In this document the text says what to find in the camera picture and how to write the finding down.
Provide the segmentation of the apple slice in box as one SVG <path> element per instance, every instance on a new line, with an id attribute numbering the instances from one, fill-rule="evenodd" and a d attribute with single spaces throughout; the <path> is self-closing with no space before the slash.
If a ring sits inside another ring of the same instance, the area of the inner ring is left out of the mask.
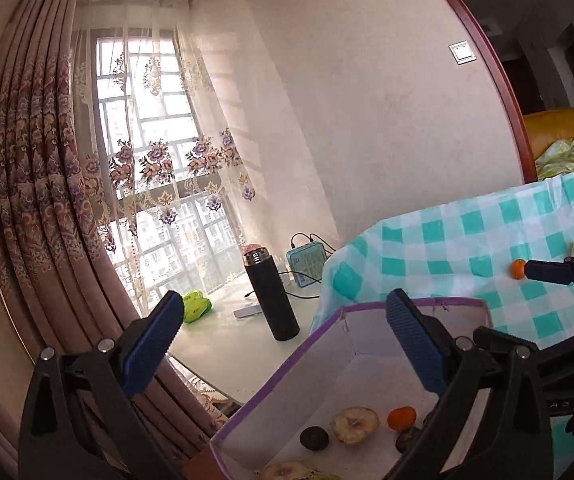
<path id="1" fill-rule="evenodd" d="M 305 480 L 311 477 L 314 470 L 299 460 L 287 460 L 264 467 L 259 472 L 260 480 Z"/>

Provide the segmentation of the white phone on sill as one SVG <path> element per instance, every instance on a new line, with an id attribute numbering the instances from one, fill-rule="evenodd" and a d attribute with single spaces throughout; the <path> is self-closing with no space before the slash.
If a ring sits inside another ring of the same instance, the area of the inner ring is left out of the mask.
<path id="1" fill-rule="evenodd" d="M 262 313 L 262 308 L 259 304 L 247 304 L 241 309 L 237 309 L 233 312 L 233 315 L 237 320 L 242 320 L 243 318 L 252 318 L 253 316 Z"/>

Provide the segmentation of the cut apple half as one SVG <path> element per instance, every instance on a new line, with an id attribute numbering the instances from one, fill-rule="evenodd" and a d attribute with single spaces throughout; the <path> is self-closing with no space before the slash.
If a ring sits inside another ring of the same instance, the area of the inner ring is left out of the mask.
<path id="1" fill-rule="evenodd" d="M 378 415 L 364 406 L 345 408 L 335 415 L 330 423 L 330 429 L 336 439 L 345 445 L 357 445 L 363 442 L 371 437 L 378 427 Z"/>

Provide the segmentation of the sheer floral lace curtain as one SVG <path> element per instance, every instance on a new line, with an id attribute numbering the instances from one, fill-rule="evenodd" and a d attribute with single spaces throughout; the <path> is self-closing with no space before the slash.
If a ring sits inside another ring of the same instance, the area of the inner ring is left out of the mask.
<path id="1" fill-rule="evenodd" d="M 136 309 L 235 280 L 257 199 L 189 0 L 78 0 L 71 76 L 87 192 Z"/>

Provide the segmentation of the dark purple mangosteen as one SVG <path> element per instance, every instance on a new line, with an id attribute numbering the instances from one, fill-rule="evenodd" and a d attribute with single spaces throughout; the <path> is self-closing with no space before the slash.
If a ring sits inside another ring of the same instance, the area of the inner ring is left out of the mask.
<path id="1" fill-rule="evenodd" d="M 420 434 L 421 429 L 415 426 L 401 431 L 400 434 L 398 434 L 397 439 L 395 439 L 395 448 L 399 453 L 404 454 L 409 448 L 412 448 Z"/>

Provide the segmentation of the light blue clock device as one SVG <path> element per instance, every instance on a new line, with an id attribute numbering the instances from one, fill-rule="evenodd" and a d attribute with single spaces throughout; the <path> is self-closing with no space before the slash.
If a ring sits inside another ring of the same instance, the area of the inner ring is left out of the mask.
<path id="1" fill-rule="evenodd" d="M 286 258 L 291 275 L 298 287 L 306 288 L 321 280 L 327 260 L 325 247 L 321 242 L 310 242 L 291 248 Z"/>

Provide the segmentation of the dark dried fruit in box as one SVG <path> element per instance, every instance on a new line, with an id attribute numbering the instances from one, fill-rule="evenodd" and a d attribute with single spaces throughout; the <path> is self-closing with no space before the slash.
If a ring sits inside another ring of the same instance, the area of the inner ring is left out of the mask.
<path id="1" fill-rule="evenodd" d="M 321 452 L 329 445 L 329 435 L 320 426 L 310 426 L 301 431 L 299 442 L 309 451 Z"/>

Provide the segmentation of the black thermos bottle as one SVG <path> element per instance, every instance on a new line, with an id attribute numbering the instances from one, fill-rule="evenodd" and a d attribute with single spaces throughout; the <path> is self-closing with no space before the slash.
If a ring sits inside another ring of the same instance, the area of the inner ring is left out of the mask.
<path id="1" fill-rule="evenodd" d="M 244 266 L 267 325 L 277 341 L 295 338 L 300 332 L 275 261 L 266 247 L 243 254 Z"/>

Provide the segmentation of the yellow-green fruit piece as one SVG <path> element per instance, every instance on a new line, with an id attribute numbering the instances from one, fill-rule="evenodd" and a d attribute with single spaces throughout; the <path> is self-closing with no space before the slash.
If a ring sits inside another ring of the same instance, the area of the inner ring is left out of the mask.
<path id="1" fill-rule="evenodd" d="M 308 480 L 342 480 L 342 478 L 326 471 L 313 470 L 311 474 L 308 475 Z"/>

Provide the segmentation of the teal checkered tablecloth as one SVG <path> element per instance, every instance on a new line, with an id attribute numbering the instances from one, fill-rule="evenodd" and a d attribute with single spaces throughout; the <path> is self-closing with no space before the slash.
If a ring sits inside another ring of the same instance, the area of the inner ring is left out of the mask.
<path id="1" fill-rule="evenodd" d="M 325 263 L 312 326 L 402 288 L 479 299 L 496 330 L 552 347 L 574 336 L 574 285 L 514 280 L 510 266 L 561 262 L 573 244 L 574 172 L 381 220 Z"/>

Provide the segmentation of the red-brown door frame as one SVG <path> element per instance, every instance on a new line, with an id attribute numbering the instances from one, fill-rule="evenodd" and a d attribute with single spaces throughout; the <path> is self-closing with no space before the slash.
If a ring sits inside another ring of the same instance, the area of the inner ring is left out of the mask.
<path id="1" fill-rule="evenodd" d="M 466 6 L 466 3 L 463 0 L 446 1 L 467 30 L 468 35 L 470 35 L 479 58 L 484 62 L 493 84 L 496 86 L 496 92 L 500 96 L 505 115 L 513 133 L 520 168 L 522 168 L 522 180 L 525 183 L 536 182 L 537 170 L 536 165 L 534 165 L 534 154 L 532 154 L 524 118 L 522 118 L 522 112 L 520 111 L 511 81 L 505 73 L 500 58 L 496 55 L 496 51 L 494 51 L 487 35 L 482 30 L 474 14 Z"/>

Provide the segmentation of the large orange tangerine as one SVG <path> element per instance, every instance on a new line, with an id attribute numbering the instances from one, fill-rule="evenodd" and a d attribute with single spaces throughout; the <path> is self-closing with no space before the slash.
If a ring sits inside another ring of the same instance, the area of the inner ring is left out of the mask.
<path id="1" fill-rule="evenodd" d="M 403 432 L 414 427 L 417 414 L 413 406 L 400 406 L 390 411 L 387 416 L 388 427 L 395 432 Z"/>

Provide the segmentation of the yellow-green floral cloth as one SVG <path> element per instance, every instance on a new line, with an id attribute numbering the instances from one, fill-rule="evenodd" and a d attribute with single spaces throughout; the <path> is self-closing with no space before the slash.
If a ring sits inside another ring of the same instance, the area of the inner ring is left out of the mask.
<path id="1" fill-rule="evenodd" d="M 557 140 L 536 159 L 539 181 L 574 172 L 574 139 Z"/>

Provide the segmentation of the white wall switch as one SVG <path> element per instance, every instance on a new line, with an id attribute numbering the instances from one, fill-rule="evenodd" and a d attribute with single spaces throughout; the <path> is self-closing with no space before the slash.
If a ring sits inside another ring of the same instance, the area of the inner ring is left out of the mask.
<path id="1" fill-rule="evenodd" d="M 476 53 L 467 40 L 458 41 L 456 44 L 450 44 L 449 50 L 458 65 L 475 62 L 477 60 Z"/>

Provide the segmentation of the small orange tangerine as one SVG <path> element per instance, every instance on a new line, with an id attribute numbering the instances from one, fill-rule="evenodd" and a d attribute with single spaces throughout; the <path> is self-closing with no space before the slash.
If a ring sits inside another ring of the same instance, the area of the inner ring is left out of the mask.
<path id="1" fill-rule="evenodd" d="M 513 280 L 519 281 L 525 277 L 526 261 L 524 259 L 515 259 L 508 268 L 508 274 Z"/>

